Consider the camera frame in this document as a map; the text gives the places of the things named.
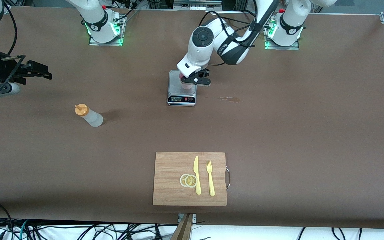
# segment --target fork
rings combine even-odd
[[[210,196],[214,197],[216,193],[214,192],[214,185],[213,185],[213,177],[211,176],[211,172],[213,171],[213,167],[211,166],[211,161],[207,161],[207,172],[208,172],[208,180],[210,184]]]

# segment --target brown table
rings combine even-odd
[[[12,12],[13,53],[53,74],[0,98],[0,203],[12,217],[175,222],[194,212],[207,224],[384,228],[377,15],[310,15],[300,51],[264,50],[260,38],[240,65],[209,67],[195,107],[170,107],[169,71],[203,12],[142,11],[122,47],[89,47],[76,9]],[[4,16],[1,51],[12,37]],[[78,103],[105,124],[90,127]],[[157,151],[226,152],[228,205],[153,206]]]

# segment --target white floor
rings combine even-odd
[[[143,224],[139,229],[153,226],[152,224]],[[115,225],[116,229],[121,231],[126,229],[126,225]],[[48,240],[75,240],[86,228],[46,228],[40,233]],[[160,227],[162,236],[172,234],[175,226]],[[195,225],[192,230],[191,240],[202,240],[210,237],[209,240],[297,240],[300,227],[255,227],[255,226],[218,226],[218,225]],[[342,228],[346,240],[357,240],[357,228]],[[115,238],[113,231],[106,231]],[[95,234],[94,230],[89,231],[84,240],[92,240]],[[154,236],[150,232],[139,233],[132,236],[134,240],[144,239],[147,236]],[[6,234],[3,240],[11,239],[10,234]],[[107,234],[100,234],[96,240],[112,240]],[[301,240],[336,240],[331,232],[331,228],[306,228]],[[384,240],[384,229],[363,229],[361,240]]]

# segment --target metal handle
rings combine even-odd
[[[226,166],[226,171],[227,171],[227,176],[228,176],[228,182],[227,182],[227,185],[226,185],[226,191],[227,191],[227,189],[230,186],[230,172],[229,172],[229,168],[227,166]]]

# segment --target knife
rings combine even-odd
[[[193,163],[193,171],[196,175],[196,194],[201,195],[201,184],[199,183],[199,171],[198,171],[198,156],[195,157],[195,162]]]

